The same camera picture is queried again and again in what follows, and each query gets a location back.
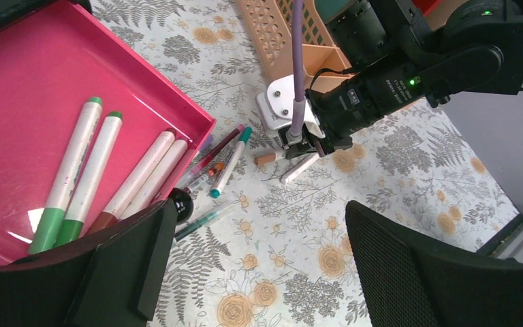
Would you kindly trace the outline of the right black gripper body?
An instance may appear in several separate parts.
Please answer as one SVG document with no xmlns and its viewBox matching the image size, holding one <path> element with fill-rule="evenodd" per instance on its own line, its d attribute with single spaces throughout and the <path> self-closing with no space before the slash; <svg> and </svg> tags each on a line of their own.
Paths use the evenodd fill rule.
<svg viewBox="0 0 523 327">
<path fill-rule="evenodd" d="M 424 96 L 412 63 L 374 65 L 322 93 L 309 87 L 306 97 L 325 137 L 316 141 L 326 156 L 348 149 L 351 135 Z"/>
</svg>

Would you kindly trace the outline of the purple capped white marker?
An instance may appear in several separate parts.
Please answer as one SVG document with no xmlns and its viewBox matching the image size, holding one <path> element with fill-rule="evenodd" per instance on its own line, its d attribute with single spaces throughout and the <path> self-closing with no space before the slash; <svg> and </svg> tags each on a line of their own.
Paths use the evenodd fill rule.
<svg viewBox="0 0 523 327">
<path fill-rule="evenodd" d="M 211 145 L 214 137 L 212 134 L 209 134 L 208 137 L 205 139 L 205 141 L 202 143 L 201 147 L 197 150 L 196 156 L 198 156 L 201 152 L 203 152 L 208 146 Z"/>
</svg>

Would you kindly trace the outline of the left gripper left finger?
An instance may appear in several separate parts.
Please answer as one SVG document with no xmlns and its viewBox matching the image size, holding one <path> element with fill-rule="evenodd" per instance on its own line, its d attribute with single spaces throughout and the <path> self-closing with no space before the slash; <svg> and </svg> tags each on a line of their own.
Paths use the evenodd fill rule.
<svg viewBox="0 0 523 327">
<path fill-rule="evenodd" d="M 145 326 L 172 248 L 172 200 L 0 266 L 0 326 Z"/>
</svg>

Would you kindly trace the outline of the floral table mat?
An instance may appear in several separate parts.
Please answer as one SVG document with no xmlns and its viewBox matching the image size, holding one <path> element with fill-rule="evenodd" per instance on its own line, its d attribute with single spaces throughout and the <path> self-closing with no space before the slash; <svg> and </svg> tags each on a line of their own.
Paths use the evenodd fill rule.
<svg viewBox="0 0 523 327">
<path fill-rule="evenodd" d="M 390 219 L 475 251 L 517 209 L 449 117 L 417 102 L 353 136 L 346 151 L 294 165 L 253 158 L 278 146 L 255 101 L 268 83 L 236 1 L 94 1 L 93 13 L 217 124 L 253 133 L 223 195 L 193 195 L 196 215 L 228 214 L 175 246 L 153 326 L 367 326 L 345 227 L 361 201 Z"/>
</svg>

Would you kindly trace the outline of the red folder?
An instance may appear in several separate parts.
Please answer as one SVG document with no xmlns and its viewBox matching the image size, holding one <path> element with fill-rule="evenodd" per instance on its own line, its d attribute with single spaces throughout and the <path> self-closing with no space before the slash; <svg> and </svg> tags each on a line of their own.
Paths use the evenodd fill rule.
<svg viewBox="0 0 523 327">
<path fill-rule="evenodd" d="M 441 0 L 412 0 L 415 7 L 421 10 L 424 16 L 428 16 L 433 10 L 435 10 Z"/>
</svg>

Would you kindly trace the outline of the teal capped white marker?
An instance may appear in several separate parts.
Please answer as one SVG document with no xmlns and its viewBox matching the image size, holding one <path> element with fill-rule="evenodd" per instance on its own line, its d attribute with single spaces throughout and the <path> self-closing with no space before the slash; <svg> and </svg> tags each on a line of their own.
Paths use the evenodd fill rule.
<svg viewBox="0 0 523 327">
<path fill-rule="evenodd" d="M 234 171 L 236 164 L 242 156 L 242 153 L 249 141 L 249 138 L 252 133 L 251 127 L 245 127 L 243 132 L 238 138 L 238 141 L 232 151 L 232 155 L 229 157 L 223 171 L 218 175 L 216 181 L 212 185 L 209 196 L 212 198 L 218 198 L 223 193 L 224 187 L 227 185 L 227 182 Z"/>
</svg>

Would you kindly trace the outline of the red capped white marker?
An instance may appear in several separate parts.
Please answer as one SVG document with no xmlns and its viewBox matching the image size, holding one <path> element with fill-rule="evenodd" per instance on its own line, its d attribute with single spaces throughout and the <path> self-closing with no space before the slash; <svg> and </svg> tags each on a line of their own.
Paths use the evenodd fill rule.
<svg viewBox="0 0 523 327">
<path fill-rule="evenodd" d="M 93 234 L 116 223 L 139 192 L 151 172 L 157 167 L 167 150 L 175 141 L 175 133 L 165 130 L 151 144 L 128 177 L 112 196 L 105 208 L 98 214 L 85 235 Z"/>
</svg>

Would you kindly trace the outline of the brown capped white marker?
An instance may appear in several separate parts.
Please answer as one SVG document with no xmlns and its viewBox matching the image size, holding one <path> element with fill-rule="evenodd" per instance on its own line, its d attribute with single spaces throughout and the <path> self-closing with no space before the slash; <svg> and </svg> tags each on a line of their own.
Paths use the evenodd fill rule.
<svg viewBox="0 0 523 327">
<path fill-rule="evenodd" d="M 254 159 L 254 163 L 257 166 L 264 166 L 264 165 L 266 165 L 268 163 L 272 163 L 272 162 L 275 162 L 275 161 L 278 161 L 278 160 L 282 160 L 285 157 L 286 157 L 286 151 L 279 150 L 279 151 L 266 153 L 264 155 L 260 155 L 260 156 L 256 157 Z"/>
</svg>

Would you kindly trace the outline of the orange gel pen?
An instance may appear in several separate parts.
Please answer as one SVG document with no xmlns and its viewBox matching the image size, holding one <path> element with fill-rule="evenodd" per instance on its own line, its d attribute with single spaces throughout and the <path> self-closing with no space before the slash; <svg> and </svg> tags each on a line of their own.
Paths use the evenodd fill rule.
<svg viewBox="0 0 523 327">
<path fill-rule="evenodd" d="M 209 181 L 210 178 L 212 178 L 215 175 L 217 175 L 218 173 L 220 173 L 220 171 L 222 171 L 224 166 L 225 166 L 225 164 L 222 162 L 216 163 L 211 168 L 209 168 L 207 171 L 205 171 L 204 173 L 200 174 L 198 177 L 193 179 L 187 186 L 184 187 L 184 191 L 186 191 L 187 193 L 194 193 L 201 186 L 206 184 L 206 182 Z"/>
</svg>

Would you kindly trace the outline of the yellow tipped white marker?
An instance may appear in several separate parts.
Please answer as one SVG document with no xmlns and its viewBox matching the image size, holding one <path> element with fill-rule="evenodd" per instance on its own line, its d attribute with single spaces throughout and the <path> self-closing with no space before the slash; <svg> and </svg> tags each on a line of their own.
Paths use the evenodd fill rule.
<svg viewBox="0 0 523 327">
<path fill-rule="evenodd" d="M 173 142 L 156 168 L 150 173 L 140 190 L 126 207 L 123 214 L 118 218 L 119 221 L 138 213 L 150 205 L 187 149 L 187 141 L 175 140 Z"/>
</svg>

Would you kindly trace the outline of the teal folder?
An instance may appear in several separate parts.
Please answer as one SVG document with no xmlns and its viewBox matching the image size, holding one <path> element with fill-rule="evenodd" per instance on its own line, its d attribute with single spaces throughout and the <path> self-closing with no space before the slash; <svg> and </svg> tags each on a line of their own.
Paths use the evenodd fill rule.
<svg viewBox="0 0 523 327">
<path fill-rule="evenodd" d="M 355 2 L 356 0 L 315 0 L 315 9 L 320 19 L 327 23 L 354 5 Z"/>
</svg>

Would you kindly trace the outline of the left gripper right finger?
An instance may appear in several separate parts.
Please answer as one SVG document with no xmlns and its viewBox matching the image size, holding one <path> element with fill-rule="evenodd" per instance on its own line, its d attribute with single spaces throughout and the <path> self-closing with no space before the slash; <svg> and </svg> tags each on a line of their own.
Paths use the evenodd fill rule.
<svg viewBox="0 0 523 327">
<path fill-rule="evenodd" d="M 355 200 L 345 222 L 373 326 L 523 326 L 523 263 L 448 245 Z"/>
</svg>

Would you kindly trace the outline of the black pink drawer box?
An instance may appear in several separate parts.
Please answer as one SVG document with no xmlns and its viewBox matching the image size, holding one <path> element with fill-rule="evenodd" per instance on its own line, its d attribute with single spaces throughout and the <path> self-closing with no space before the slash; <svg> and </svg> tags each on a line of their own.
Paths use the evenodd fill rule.
<svg viewBox="0 0 523 327">
<path fill-rule="evenodd" d="M 0 31 L 0 264 L 29 243 L 83 104 L 102 99 L 123 125 L 86 219 L 91 224 L 155 138 L 173 129 L 187 152 L 215 120 L 83 7 L 56 1 Z"/>
</svg>

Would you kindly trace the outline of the green capped white marker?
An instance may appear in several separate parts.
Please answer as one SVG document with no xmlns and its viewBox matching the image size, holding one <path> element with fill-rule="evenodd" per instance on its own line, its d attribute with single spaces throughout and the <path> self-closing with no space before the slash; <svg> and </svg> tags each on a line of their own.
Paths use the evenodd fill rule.
<svg viewBox="0 0 523 327">
<path fill-rule="evenodd" d="M 51 249 L 56 242 L 65 211 L 72 198 L 80 169 L 102 113 L 102 104 L 101 98 L 94 96 L 90 97 L 82 107 L 29 246 L 28 253 L 31 255 Z"/>
</svg>

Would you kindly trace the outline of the dark red gel pen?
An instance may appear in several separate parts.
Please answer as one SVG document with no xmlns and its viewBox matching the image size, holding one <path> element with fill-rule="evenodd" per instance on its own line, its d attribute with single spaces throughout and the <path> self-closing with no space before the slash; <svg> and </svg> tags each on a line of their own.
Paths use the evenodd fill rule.
<svg viewBox="0 0 523 327">
<path fill-rule="evenodd" d="M 232 130 L 222 141 L 220 141 L 214 148 L 212 148 L 203 158 L 197 163 L 190 166 L 177 182 L 177 188 L 185 187 L 193 178 L 195 178 L 236 136 L 244 131 L 244 125 L 239 124 Z"/>
</svg>

